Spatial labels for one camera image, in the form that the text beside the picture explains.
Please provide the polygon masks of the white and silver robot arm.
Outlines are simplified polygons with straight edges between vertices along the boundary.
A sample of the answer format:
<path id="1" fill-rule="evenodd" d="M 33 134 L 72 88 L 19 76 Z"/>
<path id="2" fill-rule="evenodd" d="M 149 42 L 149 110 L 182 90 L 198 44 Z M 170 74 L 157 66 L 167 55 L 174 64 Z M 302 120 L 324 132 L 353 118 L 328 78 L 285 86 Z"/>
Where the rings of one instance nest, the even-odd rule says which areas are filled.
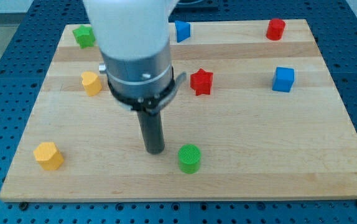
<path id="1" fill-rule="evenodd" d="M 113 96 L 151 116 L 175 97 L 169 16 L 179 0 L 83 0 Z"/>

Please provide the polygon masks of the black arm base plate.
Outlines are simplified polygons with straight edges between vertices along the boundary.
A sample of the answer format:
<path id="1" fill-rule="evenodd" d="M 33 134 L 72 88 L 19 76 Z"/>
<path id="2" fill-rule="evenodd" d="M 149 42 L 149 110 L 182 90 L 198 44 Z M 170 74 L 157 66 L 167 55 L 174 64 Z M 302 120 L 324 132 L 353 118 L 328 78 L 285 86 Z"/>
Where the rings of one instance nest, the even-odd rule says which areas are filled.
<path id="1" fill-rule="evenodd" d="M 174 8 L 174 12 L 200 9 L 215 10 L 219 8 L 219 5 L 219 0 L 179 0 Z"/>

